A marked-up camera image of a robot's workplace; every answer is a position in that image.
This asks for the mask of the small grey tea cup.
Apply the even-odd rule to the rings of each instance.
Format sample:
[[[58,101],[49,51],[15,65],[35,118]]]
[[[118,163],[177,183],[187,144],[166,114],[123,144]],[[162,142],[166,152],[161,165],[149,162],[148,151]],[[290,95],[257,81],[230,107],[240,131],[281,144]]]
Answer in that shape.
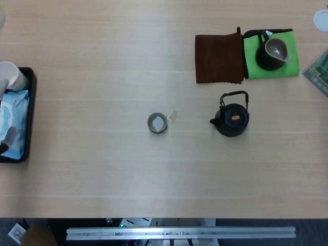
[[[147,119],[147,126],[152,133],[161,134],[168,127],[167,118],[162,113],[152,113]]]

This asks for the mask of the white paper cup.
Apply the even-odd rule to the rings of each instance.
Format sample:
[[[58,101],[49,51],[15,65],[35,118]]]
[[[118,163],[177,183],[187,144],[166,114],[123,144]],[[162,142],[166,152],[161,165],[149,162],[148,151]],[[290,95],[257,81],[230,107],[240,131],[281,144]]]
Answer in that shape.
[[[19,68],[9,62],[0,62],[0,81],[7,79],[9,81],[7,89],[11,91],[27,90],[29,81]]]

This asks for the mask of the aluminium rail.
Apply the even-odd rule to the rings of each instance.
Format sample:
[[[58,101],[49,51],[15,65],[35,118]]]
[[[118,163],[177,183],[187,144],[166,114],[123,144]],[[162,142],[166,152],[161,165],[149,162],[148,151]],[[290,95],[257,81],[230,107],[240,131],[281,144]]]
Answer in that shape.
[[[68,241],[295,238],[294,227],[118,227],[67,229]]]

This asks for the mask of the black ceramic pitcher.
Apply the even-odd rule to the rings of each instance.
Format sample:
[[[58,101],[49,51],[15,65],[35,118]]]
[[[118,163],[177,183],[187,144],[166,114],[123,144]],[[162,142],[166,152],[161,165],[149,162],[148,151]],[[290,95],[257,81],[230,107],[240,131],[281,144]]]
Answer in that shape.
[[[289,61],[286,43],[279,38],[270,38],[266,31],[258,33],[259,46],[256,51],[256,63],[265,70],[281,68]]]

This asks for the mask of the orange brown stool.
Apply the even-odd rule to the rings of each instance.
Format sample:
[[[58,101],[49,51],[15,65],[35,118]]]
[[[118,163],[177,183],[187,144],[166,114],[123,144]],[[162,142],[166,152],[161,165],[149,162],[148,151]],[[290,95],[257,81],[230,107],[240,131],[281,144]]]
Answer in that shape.
[[[35,224],[25,231],[20,246],[58,246],[49,228]]]

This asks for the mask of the white floor socket box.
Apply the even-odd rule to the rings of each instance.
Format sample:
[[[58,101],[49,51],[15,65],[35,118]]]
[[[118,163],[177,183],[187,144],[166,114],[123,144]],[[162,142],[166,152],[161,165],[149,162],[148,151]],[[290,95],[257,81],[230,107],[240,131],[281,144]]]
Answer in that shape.
[[[13,239],[18,245],[20,245],[25,232],[26,230],[19,223],[16,223],[9,231],[8,236]]]

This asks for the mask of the black teapot with handle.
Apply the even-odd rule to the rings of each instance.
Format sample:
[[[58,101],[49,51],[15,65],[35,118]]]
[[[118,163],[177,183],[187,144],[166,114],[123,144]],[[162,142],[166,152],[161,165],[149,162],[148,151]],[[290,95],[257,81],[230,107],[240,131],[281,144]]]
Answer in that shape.
[[[240,95],[245,96],[245,107],[240,104],[228,104],[223,101],[225,97]],[[235,91],[224,93],[219,100],[219,110],[215,117],[210,119],[210,123],[217,129],[217,131],[226,137],[235,137],[242,134],[249,123],[248,112],[249,95],[246,91]]]

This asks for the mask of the green tea box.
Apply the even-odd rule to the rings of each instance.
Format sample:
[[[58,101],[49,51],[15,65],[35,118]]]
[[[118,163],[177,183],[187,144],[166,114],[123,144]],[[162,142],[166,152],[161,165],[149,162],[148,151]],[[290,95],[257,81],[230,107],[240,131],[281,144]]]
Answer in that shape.
[[[316,58],[302,75],[328,97],[328,49]]]

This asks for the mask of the brown cloth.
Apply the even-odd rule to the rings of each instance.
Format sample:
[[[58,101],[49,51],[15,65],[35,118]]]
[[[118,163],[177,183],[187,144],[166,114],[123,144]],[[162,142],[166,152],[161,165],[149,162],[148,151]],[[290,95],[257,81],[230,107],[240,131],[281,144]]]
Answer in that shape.
[[[195,36],[195,75],[198,84],[242,83],[244,61],[240,27],[232,34]]]

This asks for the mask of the black plastic tray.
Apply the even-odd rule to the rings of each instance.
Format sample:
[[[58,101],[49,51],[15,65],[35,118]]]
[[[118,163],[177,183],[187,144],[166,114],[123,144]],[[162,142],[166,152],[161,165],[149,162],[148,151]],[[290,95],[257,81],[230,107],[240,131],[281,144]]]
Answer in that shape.
[[[31,134],[32,134],[32,124],[33,124],[33,113],[34,113],[34,105],[35,105],[35,97],[36,97],[36,85],[37,79],[35,73],[30,67],[18,67],[19,70],[27,77],[29,84],[27,90],[29,91],[29,106],[28,106],[28,114],[27,114],[27,128],[26,128],[26,138],[25,138],[25,147],[24,153],[20,159],[12,159],[9,157],[4,157],[0,155],[0,163],[20,163],[28,159],[30,153],[30,142],[31,142]]]

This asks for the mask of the white round lid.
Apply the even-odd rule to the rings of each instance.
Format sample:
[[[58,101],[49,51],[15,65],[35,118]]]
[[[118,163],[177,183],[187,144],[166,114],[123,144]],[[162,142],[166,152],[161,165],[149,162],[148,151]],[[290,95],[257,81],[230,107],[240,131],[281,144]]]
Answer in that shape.
[[[328,32],[328,9],[317,11],[313,17],[315,27],[323,32]]]

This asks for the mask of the blue wet wipes pack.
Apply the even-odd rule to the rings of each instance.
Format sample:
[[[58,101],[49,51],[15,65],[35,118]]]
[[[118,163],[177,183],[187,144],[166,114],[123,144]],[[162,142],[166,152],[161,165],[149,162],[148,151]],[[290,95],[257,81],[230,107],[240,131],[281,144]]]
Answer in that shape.
[[[5,138],[9,127],[16,127],[17,130],[13,144],[2,154],[4,157],[20,159],[24,153],[28,106],[28,90],[10,91],[3,95],[0,104],[0,141]]]

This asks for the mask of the tea bag with tag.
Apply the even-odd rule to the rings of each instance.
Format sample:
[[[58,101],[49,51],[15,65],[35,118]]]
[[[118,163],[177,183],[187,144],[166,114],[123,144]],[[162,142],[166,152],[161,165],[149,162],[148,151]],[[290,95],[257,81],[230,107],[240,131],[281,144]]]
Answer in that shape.
[[[169,114],[155,113],[155,116],[151,122],[152,127],[156,132],[164,131],[169,124],[172,124],[177,118],[176,111],[170,111]]]

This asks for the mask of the green cloth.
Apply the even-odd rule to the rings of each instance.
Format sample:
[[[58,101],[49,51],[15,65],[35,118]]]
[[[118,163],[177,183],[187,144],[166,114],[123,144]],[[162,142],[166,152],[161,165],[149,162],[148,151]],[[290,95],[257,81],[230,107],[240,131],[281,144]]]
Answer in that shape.
[[[256,51],[260,45],[260,30],[249,30],[243,35],[244,76],[246,79],[280,78],[297,76],[300,71],[297,45],[292,29],[266,29],[271,38],[279,38],[285,42],[290,60],[281,68],[273,71],[265,70],[256,63]]]

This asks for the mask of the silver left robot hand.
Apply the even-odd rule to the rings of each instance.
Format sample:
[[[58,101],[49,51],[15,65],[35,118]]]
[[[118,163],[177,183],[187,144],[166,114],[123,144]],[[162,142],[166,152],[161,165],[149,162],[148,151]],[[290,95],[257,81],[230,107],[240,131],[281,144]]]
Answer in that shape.
[[[9,84],[9,80],[6,78],[4,78],[0,81],[0,108],[1,108],[1,103],[3,100],[3,96],[5,94],[5,90],[7,89],[8,84]],[[11,145],[14,142],[16,134],[17,134],[16,127],[11,126],[8,128],[5,138],[2,141],[0,141],[0,155],[2,155],[4,152],[8,151],[8,149],[11,147]]]

